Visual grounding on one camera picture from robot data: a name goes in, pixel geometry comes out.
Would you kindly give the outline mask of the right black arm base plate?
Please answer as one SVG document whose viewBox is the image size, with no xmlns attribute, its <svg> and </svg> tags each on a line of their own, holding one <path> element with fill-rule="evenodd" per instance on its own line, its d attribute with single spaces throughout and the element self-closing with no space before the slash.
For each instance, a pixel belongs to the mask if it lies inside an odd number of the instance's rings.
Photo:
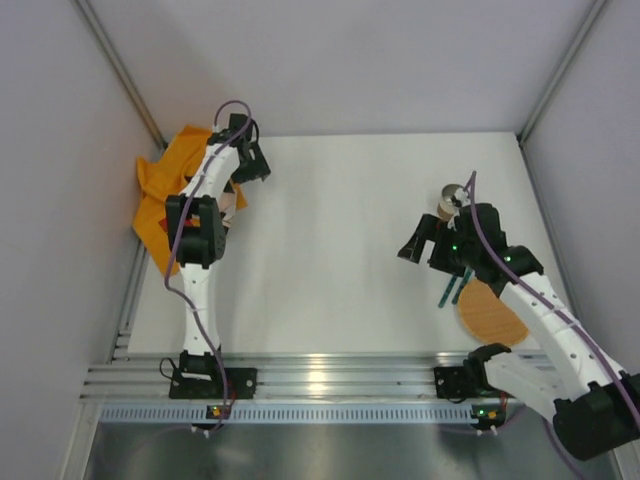
<svg viewBox="0 0 640 480">
<path fill-rule="evenodd" d="M 438 366 L 433 369 L 436 396 L 461 403 L 469 399 L 497 399 L 498 390 L 481 387 L 462 366 Z"/>
</svg>

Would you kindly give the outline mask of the orange cartoon mouse placemat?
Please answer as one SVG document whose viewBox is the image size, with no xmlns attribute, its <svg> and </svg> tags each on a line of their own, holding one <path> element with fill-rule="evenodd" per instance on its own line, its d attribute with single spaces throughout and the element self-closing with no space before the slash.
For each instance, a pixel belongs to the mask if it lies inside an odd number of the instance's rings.
<svg viewBox="0 0 640 480">
<path fill-rule="evenodd" d="M 169 263 L 165 201 L 181 193 L 196 173 L 210 135 L 209 129 L 188 125 L 169 143 L 159 161 L 136 159 L 141 199 L 132 227 L 161 273 L 170 270 L 175 275 L 179 271 L 178 264 Z"/>
</svg>

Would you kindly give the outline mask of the metal cup with beige sleeve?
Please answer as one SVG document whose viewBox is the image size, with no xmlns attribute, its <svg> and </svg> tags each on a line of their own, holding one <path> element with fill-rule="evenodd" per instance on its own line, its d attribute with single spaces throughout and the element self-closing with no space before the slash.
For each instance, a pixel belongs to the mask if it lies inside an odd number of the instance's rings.
<svg viewBox="0 0 640 480">
<path fill-rule="evenodd" d="M 464 186 L 447 184 L 441 190 L 437 205 L 437 216 L 445 222 L 451 220 L 458 211 L 470 204 L 469 193 Z"/>
</svg>

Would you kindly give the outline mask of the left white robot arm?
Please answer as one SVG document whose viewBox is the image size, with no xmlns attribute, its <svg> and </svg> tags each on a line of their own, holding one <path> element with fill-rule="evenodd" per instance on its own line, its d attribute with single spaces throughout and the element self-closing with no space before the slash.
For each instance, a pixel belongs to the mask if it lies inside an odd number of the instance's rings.
<svg viewBox="0 0 640 480">
<path fill-rule="evenodd" d="M 185 304 L 185 334 L 180 367 L 205 375 L 217 364 L 221 340 L 210 286 L 226 250 L 238 187 L 266 180 L 271 169 L 259 146 L 259 127 L 247 114 L 232 113 L 228 126 L 207 139 L 195 174 L 178 194 L 165 200 L 169 266 L 177 266 L 183 285 L 165 288 Z"/>
</svg>

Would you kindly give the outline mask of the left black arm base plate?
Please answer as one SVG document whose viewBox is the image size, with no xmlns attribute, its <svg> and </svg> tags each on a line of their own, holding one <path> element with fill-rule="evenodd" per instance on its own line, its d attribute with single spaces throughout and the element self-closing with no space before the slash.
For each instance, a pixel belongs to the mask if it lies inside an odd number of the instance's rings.
<svg viewBox="0 0 640 480">
<path fill-rule="evenodd" d="M 252 399 L 257 388 L 256 368 L 225 368 L 227 398 Z M 184 373 L 175 370 L 170 384 L 169 398 L 174 400 L 222 400 L 223 379 L 215 371 L 213 376 Z"/>
</svg>

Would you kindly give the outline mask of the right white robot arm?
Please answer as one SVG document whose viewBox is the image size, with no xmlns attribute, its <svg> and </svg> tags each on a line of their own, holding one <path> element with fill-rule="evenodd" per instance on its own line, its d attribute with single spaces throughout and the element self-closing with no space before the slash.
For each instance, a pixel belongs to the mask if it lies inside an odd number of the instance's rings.
<svg viewBox="0 0 640 480">
<path fill-rule="evenodd" d="M 520 400 L 552 425 L 577 460 L 638 440 L 638 375 L 600 349 L 558 298 L 533 253 L 508 245 L 494 206 L 464 206 L 449 222 L 423 215 L 398 256 L 418 263 L 427 243 L 433 245 L 431 268 L 456 276 L 472 271 L 527 327 L 555 369 L 549 375 L 493 343 L 463 362 L 474 389 Z"/>
</svg>

